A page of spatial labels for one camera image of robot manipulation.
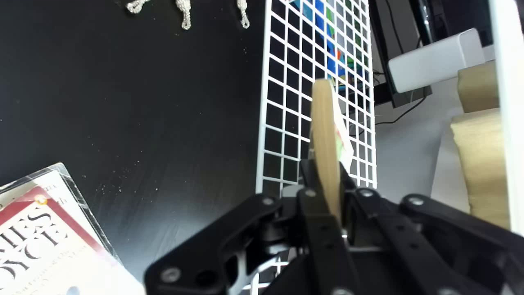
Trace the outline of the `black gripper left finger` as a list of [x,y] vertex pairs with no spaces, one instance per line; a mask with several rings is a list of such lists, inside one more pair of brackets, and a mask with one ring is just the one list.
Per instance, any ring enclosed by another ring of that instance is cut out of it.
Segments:
[[144,272],[145,295],[240,295],[270,259],[298,256],[262,295],[358,295],[342,228],[327,209],[314,164],[301,164],[291,197],[249,197]]

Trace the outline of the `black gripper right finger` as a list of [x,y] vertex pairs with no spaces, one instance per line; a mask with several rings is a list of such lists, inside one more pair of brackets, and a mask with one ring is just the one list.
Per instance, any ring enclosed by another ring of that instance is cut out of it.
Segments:
[[342,225],[371,243],[399,295],[524,295],[524,238],[421,194],[399,204],[340,171]]

